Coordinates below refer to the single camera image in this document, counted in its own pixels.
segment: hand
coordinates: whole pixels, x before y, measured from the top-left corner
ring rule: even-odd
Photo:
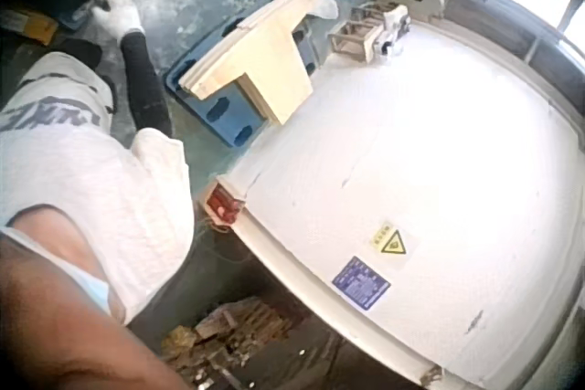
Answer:
[[[140,22],[138,8],[133,0],[105,0],[110,10],[101,6],[94,6],[91,12],[95,21],[105,29],[105,31],[118,41],[118,45],[123,37],[131,31],[140,31],[144,33],[144,28]]]

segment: wooden board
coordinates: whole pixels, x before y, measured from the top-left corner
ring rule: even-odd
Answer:
[[[283,124],[312,93],[292,31],[314,0],[274,0],[238,24],[180,80],[204,100],[237,81],[269,120]]]

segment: blue sticker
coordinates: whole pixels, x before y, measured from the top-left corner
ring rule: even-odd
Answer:
[[[366,311],[390,288],[389,282],[355,256],[335,276],[333,284]]]

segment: small wooden frame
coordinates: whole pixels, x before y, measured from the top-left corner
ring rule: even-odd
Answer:
[[[381,21],[348,20],[336,32],[329,34],[329,38],[334,52],[369,63],[374,57],[374,42],[383,30],[384,25]]]

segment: wooden piece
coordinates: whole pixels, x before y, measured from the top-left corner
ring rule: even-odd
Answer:
[[[292,31],[314,0],[274,0],[238,24],[180,80],[204,100],[237,81],[271,121],[283,124],[312,93]]]
[[[383,30],[384,25],[378,20],[348,20],[336,32],[329,34],[329,38],[334,52],[369,63],[374,57],[374,42]]]

